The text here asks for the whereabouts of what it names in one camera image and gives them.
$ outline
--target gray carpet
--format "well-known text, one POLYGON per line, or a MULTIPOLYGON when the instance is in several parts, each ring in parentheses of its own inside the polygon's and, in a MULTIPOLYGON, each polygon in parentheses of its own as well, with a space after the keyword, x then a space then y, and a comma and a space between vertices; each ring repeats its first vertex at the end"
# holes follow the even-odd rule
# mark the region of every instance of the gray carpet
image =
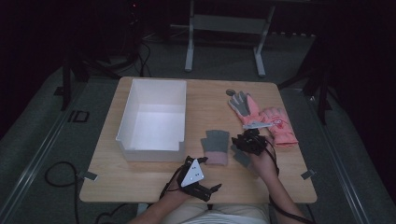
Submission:
MULTIPOLYGON (((156 42, 158 38, 155 35, 145 38, 148 48, 143 46, 140 50, 143 59, 149 56, 145 76, 268 81, 278 84, 296 74, 313 41, 313 37, 286 38, 283 35, 270 35, 263 52, 267 77, 261 78, 256 75, 251 48, 214 46, 207 36, 198 38, 192 72, 185 73, 185 37, 175 35, 167 43, 156 42)), ((140 65, 140 62, 136 62, 129 69, 120 71, 120 75, 137 77, 140 65)), ((0 195, 1 202, 5 202, 11 194, 23 169, 47 137, 51 125, 59 117, 68 115, 59 111, 61 98, 52 95, 55 88, 61 85, 61 74, 58 71, 49 77, 0 143, 0 187, 4 192, 0 195)), ((303 81, 293 84, 282 90, 281 95, 300 141, 306 165, 308 169, 317 172, 312 181, 318 201, 310 204, 317 223, 334 223, 335 220, 339 223, 393 223, 396 219, 394 204, 376 175, 346 113, 330 98, 333 110, 327 112, 328 125, 324 127, 316 117, 316 103, 309 101, 299 91, 302 85, 303 81), (334 164, 332 150, 337 151, 345 165, 369 222, 362 222, 355 216, 346 196, 345 186, 340 181, 337 164, 334 164)), ((73 187, 54 188, 45 182, 44 173, 57 161, 70 161, 78 170, 88 168, 116 88, 116 80, 92 71, 92 78, 83 85, 82 93, 77 96, 71 108, 89 111, 88 122, 66 122, 62 126, 32 185, 22 195, 21 203, 15 205, 15 211, 8 219, 9 223, 74 223, 73 187)), ((51 177, 60 183, 73 181, 72 171, 62 165, 51 177)), ((99 214, 111 212, 118 205, 78 202, 80 223, 94 223, 99 214)), ((307 207, 304 204, 300 206, 310 217, 307 207)), ((112 220, 124 223, 134 217, 135 212, 136 204, 127 204, 113 218, 104 218, 102 222, 112 220)))

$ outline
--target white triangular device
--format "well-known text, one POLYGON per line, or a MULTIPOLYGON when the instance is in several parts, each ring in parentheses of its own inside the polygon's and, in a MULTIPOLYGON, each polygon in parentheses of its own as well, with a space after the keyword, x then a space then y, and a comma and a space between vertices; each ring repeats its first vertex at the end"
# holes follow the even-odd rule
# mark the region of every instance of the white triangular device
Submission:
POLYGON ((184 188, 202 179, 204 179, 204 173, 201 170, 198 160, 195 159, 192 162, 189 171, 186 173, 186 176, 184 176, 184 179, 181 182, 181 187, 184 188))

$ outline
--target pink glove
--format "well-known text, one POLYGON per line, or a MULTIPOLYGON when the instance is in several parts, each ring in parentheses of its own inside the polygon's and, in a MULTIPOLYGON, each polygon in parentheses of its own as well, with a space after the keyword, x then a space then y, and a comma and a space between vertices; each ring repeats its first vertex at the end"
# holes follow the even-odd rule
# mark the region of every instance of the pink glove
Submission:
POLYGON ((282 108, 266 108, 263 111, 263 122, 273 123, 268 130, 274 137, 276 147, 292 147, 298 143, 289 125, 290 121, 286 111, 282 108))
POLYGON ((233 95, 231 100, 228 101, 228 104, 244 125, 251 124, 253 121, 262 121, 263 115, 260 113, 259 107, 249 93, 238 92, 233 95))

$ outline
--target dark background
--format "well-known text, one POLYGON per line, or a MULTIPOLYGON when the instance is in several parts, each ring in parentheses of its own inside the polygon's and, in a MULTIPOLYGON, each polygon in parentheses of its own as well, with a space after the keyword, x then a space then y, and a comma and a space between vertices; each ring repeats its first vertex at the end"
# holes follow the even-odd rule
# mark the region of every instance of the dark background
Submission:
MULTIPOLYGON (((228 7, 216 10, 235 11, 233 3, 238 1, 228 2, 228 7)), ((260 16, 258 3, 250 2, 249 15, 260 16)), ((209 10, 215 5, 202 1, 198 8, 209 10)), ((327 49, 332 86, 395 202, 395 4, 384 0, 289 1, 276 6, 272 32, 316 35, 327 49)), ((188 1, 179 0, 2 1, 0 137, 46 78, 62 66, 71 46, 108 62, 108 56, 137 51, 136 43, 125 41, 140 35, 131 25, 143 22, 166 39, 170 23, 188 24, 188 12, 188 1)), ((307 57, 305 65, 315 66, 315 61, 307 57)))

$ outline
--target white storage box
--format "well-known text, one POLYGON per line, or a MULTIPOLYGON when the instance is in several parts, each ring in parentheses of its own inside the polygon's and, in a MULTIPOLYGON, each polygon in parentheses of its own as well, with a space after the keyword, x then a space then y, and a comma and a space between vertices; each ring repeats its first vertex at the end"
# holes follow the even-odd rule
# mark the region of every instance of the white storage box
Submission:
POLYGON ((116 140, 127 161, 184 161, 184 80, 134 79, 116 140))

